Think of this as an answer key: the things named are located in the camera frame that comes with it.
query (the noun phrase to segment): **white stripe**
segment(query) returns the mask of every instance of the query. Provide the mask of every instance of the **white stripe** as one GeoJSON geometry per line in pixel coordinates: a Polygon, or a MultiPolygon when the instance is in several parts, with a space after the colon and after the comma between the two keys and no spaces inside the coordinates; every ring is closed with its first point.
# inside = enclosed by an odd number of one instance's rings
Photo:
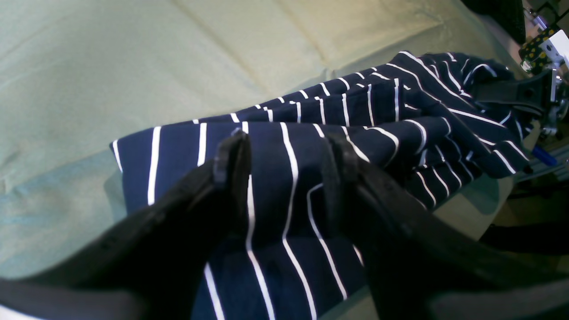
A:
{"type": "Polygon", "coordinates": [[[498,150],[492,150],[492,152],[495,152],[498,157],[500,159],[502,159],[502,161],[504,162],[504,164],[506,165],[506,167],[508,167],[508,170],[510,170],[510,172],[512,174],[516,173],[516,171],[514,170],[514,168],[512,168],[512,166],[510,165],[510,163],[508,162],[508,160],[506,160],[506,158],[498,151],[498,150]]]}
{"type": "Polygon", "coordinates": [[[249,184],[247,187],[247,211],[249,213],[249,229],[247,230],[247,238],[245,239],[245,248],[247,249],[247,255],[251,264],[253,264],[253,269],[255,270],[255,275],[257,276],[257,281],[259,282],[259,287],[261,288],[261,294],[263,295],[263,300],[265,300],[265,306],[267,308],[267,314],[270,320],[275,320],[275,311],[273,310],[273,303],[271,302],[271,296],[269,295],[269,288],[265,282],[265,277],[263,276],[263,271],[261,266],[253,253],[253,246],[251,240],[253,239],[253,231],[255,230],[255,202],[253,200],[253,181],[251,175],[249,175],[249,184]]]}
{"type": "Polygon", "coordinates": [[[472,114],[472,113],[463,112],[463,111],[460,111],[460,110],[454,110],[454,109],[451,109],[451,108],[448,108],[448,110],[449,110],[450,112],[458,113],[458,114],[461,114],[461,115],[463,115],[463,116],[467,116],[467,117],[470,117],[470,118],[474,118],[474,119],[477,119],[477,120],[480,120],[480,121],[487,122],[487,123],[489,123],[489,124],[493,124],[493,125],[497,125],[497,126],[500,126],[500,127],[502,127],[502,128],[505,128],[503,125],[499,124],[498,122],[495,122],[495,121],[492,121],[492,120],[488,120],[488,119],[479,117],[479,116],[477,116],[477,115],[475,115],[475,114],[472,114]]]}
{"type": "Polygon", "coordinates": [[[291,188],[291,192],[290,192],[290,199],[288,200],[288,213],[287,213],[286,224],[284,225],[282,242],[283,242],[284,248],[288,254],[288,257],[292,261],[292,264],[294,265],[294,268],[296,269],[296,272],[298,273],[298,276],[300,277],[302,285],[304,286],[304,291],[306,292],[306,298],[308,299],[308,307],[310,308],[310,315],[312,316],[312,319],[315,320],[316,319],[316,306],[314,305],[314,299],[312,298],[312,293],[310,292],[310,287],[308,286],[308,281],[306,280],[306,277],[304,276],[304,272],[302,271],[302,268],[300,267],[298,260],[296,260],[296,257],[294,256],[292,249],[288,245],[288,241],[286,240],[288,229],[290,228],[290,221],[292,219],[292,207],[293,207],[293,200],[294,200],[294,192],[296,191],[296,184],[298,183],[298,164],[296,162],[296,156],[294,155],[294,149],[292,148],[292,145],[290,144],[290,139],[288,137],[288,129],[287,129],[286,124],[281,122],[281,129],[283,132],[284,146],[285,146],[286,151],[288,153],[288,160],[290,161],[290,169],[292,172],[292,188],[291,188]]]}
{"type": "Polygon", "coordinates": [[[478,138],[478,140],[482,141],[483,143],[485,143],[485,144],[487,144],[487,145],[489,145],[489,146],[495,146],[495,145],[496,145],[494,142],[491,142],[491,141],[482,139],[482,138],[480,138],[480,137],[477,136],[477,135],[475,135],[475,136],[476,136],[476,138],[478,138]]]}
{"type": "Polygon", "coordinates": [[[348,82],[346,80],[344,80],[344,78],[340,77],[338,79],[342,80],[342,82],[346,85],[346,90],[350,90],[350,85],[348,84],[348,82]]]}
{"type": "Polygon", "coordinates": [[[474,151],[470,150],[470,152],[466,155],[466,161],[470,162],[470,159],[472,159],[472,156],[474,155],[474,151]]]}
{"type": "Polygon", "coordinates": [[[443,152],[440,150],[439,146],[435,145],[435,149],[436,149],[436,151],[437,151],[437,152],[439,153],[439,155],[440,155],[440,160],[441,160],[442,162],[445,162],[443,152]]]}
{"type": "Polygon", "coordinates": [[[419,128],[419,131],[421,132],[421,145],[419,146],[419,149],[415,153],[415,154],[419,154],[419,152],[421,152],[421,150],[423,150],[423,148],[425,147],[425,144],[427,143],[427,130],[425,130],[425,128],[420,123],[416,122],[415,120],[405,119],[404,121],[408,121],[408,122],[416,125],[417,128],[419,128]]]}
{"type": "Polygon", "coordinates": [[[314,215],[312,214],[312,200],[310,199],[310,195],[312,194],[313,191],[315,191],[316,189],[319,189],[319,188],[322,188],[322,184],[317,184],[312,189],[310,189],[308,191],[308,193],[306,194],[306,202],[308,204],[308,218],[310,219],[310,224],[312,225],[312,229],[314,230],[314,234],[318,238],[318,241],[320,241],[320,245],[322,246],[322,249],[324,249],[324,253],[326,254],[326,258],[328,259],[328,263],[330,265],[330,268],[332,269],[332,274],[334,275],[334,279],[336,279],[336,283],[338,284],[338,288],[340,289],[340,292],[342,292],[343,300],[346,300],[348,298],[348,293],[346,292],[346,288],[344,287],[344,284],[342,283],[342,280],[340,279],[340,275],[338,274],[338,270],[336,269],[336,264],[334,263],[334,259],[332,258],[332,254],[330,254],[330,250],[328,249],[328,245],[326,244],[326,242],[322,238],[320,231],[318,231],[318,227],[316,226],[316,222],[314,221],[314,215]]]}
{"type": "Polygon", "coordinates": [[[452,61],[452,62],[456,62],[455,57],[453,57],[450,52],[447,52],[447,55],[448,55],[449,57],[451,57],[451,61],[452,61]]]}
{"type": "Polygon", "coordinates": [[[154,204],[154,192],[156,191],[156,171],[158,170],[158,155],[160,153],[160,130],[161,126],[154,128],[152,132],[152,153],[150,156],[150,173],[148,175],[148,205],[154,204]]]}
{"type": "Polygon", "coordinates": [[[419,81],[419,77],[418,77],[416,74],[414,74],[413,72],[411,72],[411,71],[409,71],[409,70],[403,69],[403,68],[401,68],[400,66],[395,65],[395,64],[386,63],[386,65],[389,65],[389,66],[391,66],[391,67],[397,68],[397,69],[399,69],[399,70],[401,70],[401,71],[403,71],[403,72],[407,72],[407,73],[409,73],[410,75],[414,76],[414,77],[415,77],[415,80],[417,81],[417,85],[419,86],[419,88],[421,89],[421,91],[423,91],[426,95],[430,96],[430,97],[433,98],[434,100],[440,102],[440,103],[441,103],[443,106],[445,106],[450,112],[455,112],[455,113],[462,114],[462,115],[467,116],[467,117],[476,118],[476,119],[478,119],[478,120],[482,120],[482,121],[485,121],[485,122],[488,122],[488,123],[491,123],[491,124],[495,124],[495,125],[498,125],[498,126],[501,126],[501,127],[505,128],[504,126],[502,126],[502,125],[499,124],[498,122],[494,122],[494,121],[491,121],[491,120],[487,120],[487,119],[481,118],[481,117],[479,117],[479,116],[475,116],[474,114],[470,114],[470,113],[466,113],[466,112],[454,110],[454,109],[451,109],[451,108],[447,107],[444,103],[442,103],[442,101],[440,101],[440,100],[437,99],[436,97],[432,96],[430,93],[428,93],[428,92],[426,92],[425,90],[423,90],[423,86],[421,86],[421,82],[419,81]]]}
{"type": "Polygon", "coordinates": [[[369,111],[369,120],[372,122],[372,126],[375,126],[375,122],[373,121],[373,111],[372,111],[372,85],[368,84],[368,111],[369,111]]]}
{"type": "Polygon", "coordinates": [[[2,320],[44,320],[9,309],[0,305],[0,319],[2,320]]]}
{"type": "Polygon", "coordinates": [[[492,70],[492,68],[487,65],[487,64],[479,64],[477,65],[474,69],[472,69],[472,71],[470,71],[467,75],[466,78],[464,78],[464,83],[468,83],[468,78],[470,78],[470,76],[472,76],[474,74],[474,72],[476,72],[476,70],[480,67],[484,67],[486,70],[488,70],[488,72],[490,72],[492,74],[493,77],[497,77],[498,75],[496,74],[496,72],[494,70],[492,70]]]}
{"type": "Polygon", "coordinates": [[[425,179],[423,178],[423,175],[417,171],[417,175],[419,176],[419,178],[421,179],[421,182],[423,182],[423,186],[425,187],[425,190],[427,190],[427,193],[429,194],[429,196],[431,196],[432,202],[433,202],[433,207],[436,206],[436,199],[435,196],[433,196],[433,194],[431,193],[431,190],[429,190],[429,188],[427,187],[427,184],[425,183],[425,179]]]}
{"type": "Polygon", "coordinates": [[[518,131],[519,131],[519,141],[522,142],[523,141],[522,126],[519,125],[518,121],[516,121],[516,126],[518,127],[518,131]]]}
{"type": "Polygon", "coordinates": [[[326,85],[323,82],[321,82],[320,85],[322,86],[322,89],[324,89],[324,94],[326,94],[326,96],[330,96],[328,89],[326,89],[326,85]]]}
{"type": "Polygon", "coordinates": [[[455,176],[456,180],[458,180],[459,182],[459,189],[462,188],[462,181],[460,180],[459,176],[456,174],[456,172],[452,169],[451,165],[446,162],[448,169],[451,171],[452,175],[455,176]]]}
{"type": "Polygon", "coordinates": [[[460,165],[464,168],[464,170],[466,171],[466,173],[470,176],[471,181],[474,181],[474,176],[472,175],[472,172],[470,172],[470,170],[468,170],[468,168],[466,167],[466,165],[459,160],[460,165]]]}
{"type": "Polygon", "coordinates": [[[510,146],[512,146],[512,148],[514,148],[514,150],[515,150],[517,153],[519,153],[524,159],[526,159],[527,161],[529,161],[529,159],[526,157],[526,155],[523,154],[522,150],[520,150],[520,149],[518,148],[518,146],[515,145],[512,141],[506,140],[506,143],[508,143],[510,146]]]}
{"type": "Polygon", "coordinates": [[[393,158],[395,158],[395,156],[397,155],[397,151],[399,151],[399,139],[395,135],[393,135],[391,132],[386,131],[382,128],[373,127],[373,128],[365,128],[365,130],[379,131],[382,134],[384,134],[385,136],[387,136],[387,138],[390,138],[393,141],[393,144],[395,145],[395,150],[393,151],[393,155],[391,155],[391,158],[389,159],[389,161],[385,164],[385,166],[387,166],[391,162],[391,160],[393,160],[393,158]]]}
{"type": "Polygon", "coordinates": [[[399,121],[399,79],[393,79],[395,81],[395,121],[399,121]]]}
{"type": "Polygon", "coordinates": [[[440,177],[439,173],[436,172],[435,168],[432,168],[432,172],[436,175],[436,178],[443,184],[444,189],[447,192],[447,197],[451,195],[450,191],[448,190],[447,184],[444,182],[443,178],[440,177]]]}
{"type": "Polygon", "coordinates": [[[448,77],[451,78],[451,81],[452,81],[452,83],[455,84],[456,88],[457,88],[459,91],[462,91],[462,88],[460,87],[459,82],[456,81],[456,79],[452,76],[451,67],[448,66],[448,62],[446,62],[446,61],[443,61],[443,62],[447,65],[448,77]]]}
{"type": "Polygon", "coordinates": [[[470,59],[466,59],[466,62],[464,63],[463,67],[460,69],[460,73],[464,73],[464,68],[466,68],[466,65],[468,64],[469,61],[470,59]]]}
{"type": "Polygon", "coordinates": [[[419,167],[426,168],[427,167],[426,162],[427,162],[427,149],[421,152],[421,158],[419,159],[419,167]]]}
{"type": "Polygon", "coordinates": [[[451,134],[451,133],[452,133],[451,124],[450,124],[450,123],[448,123],[448,120],[447,120],[445,117],[442,117],[442,118],[443,118],[444,122],[446,122],[446,124],[447,124],[447,127],[448,127],[448,133],[447,133],[447,134],[445,134],[445,136],[448,136],[449,134],[451,134]]]}
{"type": "Polygon", "coordinates": [[[432,73],[431,70],[430,70],[429,68],[427,68],[427,67],[425,66],[425,64],[423,64],[423,62],[422,62],[420,59],[415,58],[412,54],[410,54],[409,52],[406,52],[406,51],[401,51],[401,52],[399,52],[399,53],[400,53],[400,54],[404,54],[404,55],[408,56],[409,58],[415,60],[415,61],[416,61],[418,64],[420,64],[420,65],[423,67],[423,69],[425,69],[425,70],[440,84],[440,86],[443,87],[448,93],[450,93],[451,95],[453,95],[453,96],[459,98],[460,100],[462,100],[462,102],[466,103],[467,105],[470,105],[466,100],[464,100],[461,96],[457,95],[455,92],[453,92],[452,90],[450,90],[442,81],[440,81],[440,79],[439,79],[437,76],[435,76],[435,74],[432,73]]]}
{"type": "Polygon", "coordinates": [[[200,124],[200,146],[197,152],[197,166],[201,166],[205,162],[205,146],[207,145],[208,124],[200,124]]]}
{"type": "Polygon", "coordinates": [[[320,138],[324,138],[324,132],[322,132],[322,129],[320,128],[320,126],[317,124],[313,124],[313,125],[316,128],[316,131],[318,131],[318,135],[320,136],[320,138]]]}
{"type": "Polygon", "coordinates": [[[212,298],[215,316],[217,320],[224,320],[225,316],[223,315],[223,308],[221,307],[221,301],[217,295],[217,289],[215,287],[215,281],[213,280],[213,274],[211,268],[209,267],[209,263],[205,264],[204,274],[205,282],[207,283],[209,289],[209,296],[212,298]]]}
{"type": "Polygon", "coordinates": [[[439,78],[439,77],[440,77],[440,76],[439,76],[439,71],[436,69],[435,65],[432,64],[431,67],[432,67],[432,69],[435,71],[436,77],[439,78]]]}
{"type": "Polygon", "coordinates": [[[346,134],[346,140],[348,140],[348,142],[352,145],[352,147],[354,148],[354,151],[356,152],[356,154],[358,155],[358,157],[362,158],[363,160],[370,162],[368,157],[360,150],[360,148],[358,148],[350,139],[350,136],[348,135],[348,129],[346,129],[346,127],[341,126],[342,130],[344,131],[344,133],[346,134]]]}
{"type": "Polygon", "coordinates": [[[364,260],[361,258],[361,253],[360,251],[356,248],[355,245],[352,245],[354,247],[354,251],[356,252],[356,256],[357,258],[360,260],[360,264],[364,265],[364,260]]]}
{"type": "Polygon", "coordinates": [[[118,169],[122,172],[121,156],[118,154],[118,140],[113,141],[114,157],[117,160],[118,169]]]}
{"type": "Polygon", "coordinates": [[[318,100],[320,100],[320,116],[322,118],[322,124],[325,125],[326,116],[324,115],[324,99],[318,99],[318,100]]]}
{"type": "Polygon", "coordinates": [[[239,122],[239,118],[237,118],[237,115],[235,113],[231,113],[231,119],[233,120],[233,122],[238,123],[239,122]]]}
{"type": "Polygon", "coordinates": [[[302,117],[302,108],[300,107],[300,102],[296,103],[296,121],[300,123],[302,117]]]}
{"type": "MultiPolygon", "coordinates": [[[[401,71],[403,71],[403,72],[409,73],[410,75],[414,76],[414,77],[415,77],[415,80],[417,81],[417,85],[419,86],[419,89],[421,89],[422,91],[424,91],[424,90],[423,90],[423,86],[421,85],[421,82],[419,81],[419,77],[418,77],[416,74],[412,73],[411,71],[409,71],[409,70],[407,70],[407,69],[403,69],[403,68],[401,68],[400,66],[398,66],[398,65],[396,65],[396,64],[386,63],[385,65],[388,65],[388,66],[390,66],[390,67],[397,68],[397,69],[399,69],[399,70],[401,70],[401,71]]],[[[433,97],[432,95],[430,95],[428,92],[425,91],[425,93],[428,94],[431,98],[435,99],[436,101],[440,101],[439,99],[437,99],[437,98],[433,97]]]]}
{"type": "Polygon", "coordinates": [[[263,107],[263,110],[267,111],[267,115],[269,117],[269,122],[273,121],[273,111],[271,109],[267,109],[266,106],[263,107]]]}
{"type": "Polygon", "coordinates": [[[462,152],[460,152],[460,148],[459,145],[456,144],[456,142],[453,139],[450,139],[449,137],[447,137],[447,139],[452,142],[452,144],[455,146],[456,148],[456,152],[459,153],[459,160],[462,159],[462,152]]]}
{"type": "Polygon", "coordinates": [[[474,166],[476,166],[478,169],[480,169],[480,166],[476,164],[476,162],[472,161],[472,156],[474,155],[474,151],[470,151],[467,155],[466,155],[466,161],[472,163],[474,166]]]}
{"type": "Polygon", "coordinates": [[[503,125],[508,119],[510,119],[511,115],[512,115],[512,111],[510,111],[508,113],[508,115],[502,121],[500,121],[500,124],[503,125]]]}
{"type": "Polygon", "coordinates": [[[348,102],[345,93],[342,93],[342,106],[344,107],[344,119],[346,120],[346,126],[350,126],[350,116],[348,115],[348,102]]]}
{"type": "Polygon", "coordinates": [[[384,80],[391,80],[391,79],[389,79],[388,77],[386,77],[386,76],[384,76],[384,75],[380,75],[380,74],[377,73],[377,72],[373,72],[372,75],[378,76],[378,77],[380,77],[380,78],[382,78],[382,79],[384,79],[384,80]]]}

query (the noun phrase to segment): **striped shirt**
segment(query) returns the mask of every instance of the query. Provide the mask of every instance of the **striped shirt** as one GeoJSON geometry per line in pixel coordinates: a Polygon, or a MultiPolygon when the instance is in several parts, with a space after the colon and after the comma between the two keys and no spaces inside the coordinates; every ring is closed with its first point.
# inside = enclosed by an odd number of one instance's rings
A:
{"type": "Polygon", "coordinates": [[[212,255],[193,318],[315,319],[365,285],[358,250],[326,228],[320,139],[345,135],[359,157],[401,177],[432,210],[482,173],[502,178],[526,165],[519,145],[528,119],[513,108],[483,111],[468,94],[491,78],[513,76],[464,54],[402,51],[235,113],[121,138],[111,148],[127,211],[153,204],[242,129],[252,157],[247,237],[212,255]]]}

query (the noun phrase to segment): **navy striped fabric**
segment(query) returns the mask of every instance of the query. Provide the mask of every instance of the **navy striped fabric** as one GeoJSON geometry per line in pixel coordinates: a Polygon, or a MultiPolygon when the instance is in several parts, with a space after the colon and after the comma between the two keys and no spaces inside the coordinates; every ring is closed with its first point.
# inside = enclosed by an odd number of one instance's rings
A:
{"type": "Polygon", "coordinates": [[[315,319],[365,284],[357,249],[326,228],[321,137],[345,135],[362,159],[397,170],[406,190],[434,209],[483,172],[502,178],[526,165],[519,145],[531,126],[523,115],[483,112],[468,94],[490,78],[512,74],[464,54],[403,51],[235,113],[132,134],[112,143],[127,210],[153,204],[241,128],[252,152],[248,235],[213,254],[193,317],[315,319]]]}

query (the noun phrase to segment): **navy blue cloth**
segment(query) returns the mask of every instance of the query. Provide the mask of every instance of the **navy blue cloth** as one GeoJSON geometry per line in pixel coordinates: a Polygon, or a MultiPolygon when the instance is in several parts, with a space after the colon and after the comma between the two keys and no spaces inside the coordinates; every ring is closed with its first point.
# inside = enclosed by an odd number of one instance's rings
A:
{"type": "Polygon", "coordinates": [[[362,159],[397,167],[406,190],[434,209],[482,173],[503,178],[527,163],[520,144],[531,125],[512,108],[485,113],[468,94],[491,78],[513,76],[464,54],[403,51],[232,114],[132,134],[112,143],[127,210],[153,204],[241,128],[252,152],[248,236],[213,254],[193,316],[314,319],[365,285],[357,249],[325,227],[321,137],[343,134],[362,159]]]}

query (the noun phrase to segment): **light green surface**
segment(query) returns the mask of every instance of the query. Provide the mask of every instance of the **light green surface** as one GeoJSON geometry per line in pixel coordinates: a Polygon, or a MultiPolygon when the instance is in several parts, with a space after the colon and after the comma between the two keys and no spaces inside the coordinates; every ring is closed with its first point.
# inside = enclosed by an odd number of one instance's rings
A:
{"type": "MultiPolygon", "coordinates": [[[[125,134],[251,106],[399,50],[511,61],[458,0],[0,0],[0,26],[4,277],[60,261],[124,216],[108,143],[125,134]]],[[[487,212],[450,207],[445,221],[481,235],[500,202],[486,193],[474,198],[487,212]]]]}

